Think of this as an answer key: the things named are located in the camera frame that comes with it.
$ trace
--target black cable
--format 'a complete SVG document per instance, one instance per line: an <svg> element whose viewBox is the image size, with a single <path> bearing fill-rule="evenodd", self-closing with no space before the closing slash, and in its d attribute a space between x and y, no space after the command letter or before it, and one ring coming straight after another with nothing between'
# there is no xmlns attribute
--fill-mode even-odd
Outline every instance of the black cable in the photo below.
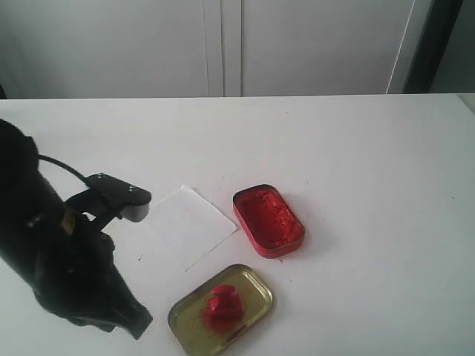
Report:
<svg viewBox="0 0 475 356"><path fill-rule="evenodd" d="M84 184L86 184L86 186L88 188L91 188L91 189L94 189L94 187L92 186L91 182L89 182L89 179L86 178L85 176L83 176L82 174L80 174L77 170L75 170L74 168L72 168L71 166L67 165L66 163L63 163L55 158L52 158L52 157L48 157L48 156L43 156L42 154L39 154L38 155L38 158L40 158L40 160L42 161L46 161L46 162L49 162L49 163L53 163L54 165L57 165L59 167L61 167L62 169L65 169L66 171L68 171L69 173L73 174L74 176L76 176L81 182L83 182Z"/></svg>

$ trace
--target white tabletop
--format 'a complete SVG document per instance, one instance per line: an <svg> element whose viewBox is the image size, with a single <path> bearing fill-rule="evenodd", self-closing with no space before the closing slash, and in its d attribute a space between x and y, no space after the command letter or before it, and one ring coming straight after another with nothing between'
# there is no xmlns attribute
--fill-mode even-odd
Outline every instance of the white tabletop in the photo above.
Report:
<svg viewBox="0 0 475 356"><path fill-rule="evenodd" d="M171 306L233 263L275 293L225 355L473 355L475 116L454 95L0 102L42 154L152 192L182 183L236 223L232 195L277 187L307 228L257 255L242 229L184 272L147 224L113 221L116 264L154 316L139 341L48 314L0 263L2 355L183 355ZM41 172L64 197L82 185Z"/></svg>

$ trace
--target gold tin lid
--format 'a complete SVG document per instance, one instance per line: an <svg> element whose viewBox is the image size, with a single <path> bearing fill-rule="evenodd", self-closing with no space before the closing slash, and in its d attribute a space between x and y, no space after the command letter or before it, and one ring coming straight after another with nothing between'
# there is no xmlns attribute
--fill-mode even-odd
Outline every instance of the gold tin lid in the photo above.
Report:
<svg viewBox="0 0 475 356"><path fill-rule="evenodd" d="M210 325L205 310L213 297L211 290L220 285L236 288L243 316L232 323ZM168 314L168 325L187 355L217 355L267 314L272 303L271 290L252 268L232 265L179 300Z"/></svg>

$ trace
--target red pigment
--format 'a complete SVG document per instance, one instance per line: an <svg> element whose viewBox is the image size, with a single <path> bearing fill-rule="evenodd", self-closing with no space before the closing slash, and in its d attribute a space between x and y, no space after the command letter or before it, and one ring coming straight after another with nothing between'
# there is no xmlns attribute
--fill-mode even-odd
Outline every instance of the red pigment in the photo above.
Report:
<svg viewBox="0 0 475 356"><path fill-rule="evenodd" d="M256 242L273 249L299 241L303 229L278 192L272 189L251 189L236 202Z"/></svg>
<svg viewBox="0 0 475 356"><path fill-rule="evenodd" d="M231 332L243 317L239 293L234 286L213 288L213 298L209 298L206 307L200 312L203 325L215 334Z"/></svg>

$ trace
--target white wall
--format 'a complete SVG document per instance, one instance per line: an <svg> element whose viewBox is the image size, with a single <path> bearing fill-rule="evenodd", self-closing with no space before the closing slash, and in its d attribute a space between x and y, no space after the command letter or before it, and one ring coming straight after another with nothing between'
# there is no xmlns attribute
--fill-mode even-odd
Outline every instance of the white wall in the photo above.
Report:
<svg viewBox="0 0 475 356"><path fill-rule="evenodd" d="M245 0L243 94L386 93L413 0Z"/></svg>
<svg viewBox="0 0 475 356"><path fill-rule="evenodd" d="M475 92L475 0L464 0L445 48L433 93Z"/></svg>
<svg viewBox="0 0 475 356"><path fill-rule="evenodd" d="M0 83L10 98L386 93L428 1L3 0Z"/></svg>
<svg viewBox="0 0 475 356"><path fill-rule="evenodd" d="M12 98L208 96L203 1L0 1Z"/></svg>

